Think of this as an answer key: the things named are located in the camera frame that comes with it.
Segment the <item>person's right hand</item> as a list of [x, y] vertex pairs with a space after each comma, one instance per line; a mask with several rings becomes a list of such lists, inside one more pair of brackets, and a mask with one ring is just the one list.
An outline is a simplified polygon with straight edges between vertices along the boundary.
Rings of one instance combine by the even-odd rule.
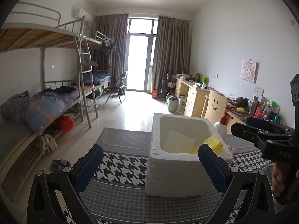
[[279, 197], [280, 194], [284, 191], [283, 178], [284, 174], [288, 171], [290, 164], [289, 163], [280, 163], [271, 160], [273, 163], [272, 171], [272, 194], [274, 197]]

